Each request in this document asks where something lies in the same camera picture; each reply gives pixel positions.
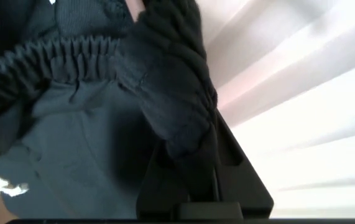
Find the black fabric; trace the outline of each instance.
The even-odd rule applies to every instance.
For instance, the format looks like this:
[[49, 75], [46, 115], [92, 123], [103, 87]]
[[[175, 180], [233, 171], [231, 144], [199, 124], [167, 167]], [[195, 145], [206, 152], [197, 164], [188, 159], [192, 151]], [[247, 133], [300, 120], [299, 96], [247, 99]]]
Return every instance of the black fabric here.
[[[1, 5], [2, 21], [19, 13]], [[27, 0], [21, 12], [0, 29], [20, 43], [0, 45], [0, 155], [30, 164], [53, 214], [134, 218], [159, 139], [190, 192], [208, 190], [217, 97], [194, 1], [151, 1], [134, 25], [117, 0]], [[22, 218], [60, 218], [4, 199]]]

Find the white backdrop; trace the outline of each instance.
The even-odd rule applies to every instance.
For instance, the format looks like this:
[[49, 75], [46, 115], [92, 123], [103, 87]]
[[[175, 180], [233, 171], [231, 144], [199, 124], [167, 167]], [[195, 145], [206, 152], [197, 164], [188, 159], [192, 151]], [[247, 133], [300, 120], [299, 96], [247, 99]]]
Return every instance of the white backdrop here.
[[355, 217], [355, 1], [197, 1], [219, 110], [272, 217]]

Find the curtain fold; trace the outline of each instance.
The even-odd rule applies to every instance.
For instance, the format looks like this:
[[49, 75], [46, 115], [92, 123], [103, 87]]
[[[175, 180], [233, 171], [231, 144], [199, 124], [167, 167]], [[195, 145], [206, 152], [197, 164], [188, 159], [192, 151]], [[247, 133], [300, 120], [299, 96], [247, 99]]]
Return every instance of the curtain fold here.
[[197, 1], [219, 110], [272, 217], [355, 217], [355, 1]]

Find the black knit fabric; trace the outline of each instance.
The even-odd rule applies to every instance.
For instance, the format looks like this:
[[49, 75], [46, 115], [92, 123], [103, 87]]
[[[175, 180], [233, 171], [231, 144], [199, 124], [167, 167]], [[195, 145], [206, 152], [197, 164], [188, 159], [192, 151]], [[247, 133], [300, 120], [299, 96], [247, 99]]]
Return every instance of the black knit fabric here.
[[[195, 1], [150, 1], [134, 25], [123, 0], [24, 3], [0, 0], [0, 20], [14, 19], [0, 23], [14, 37], [0, 45], [0, 159], [20, 155], [41, 187], [5, 197], [7, 207], [22, 218], [134, 218], [158, 140], [190, 192], [206, 192], [217, 97]], [[21, 180], [5, 164], [0, 175]], [[22, 206], [35, 200], [44, 212]]]

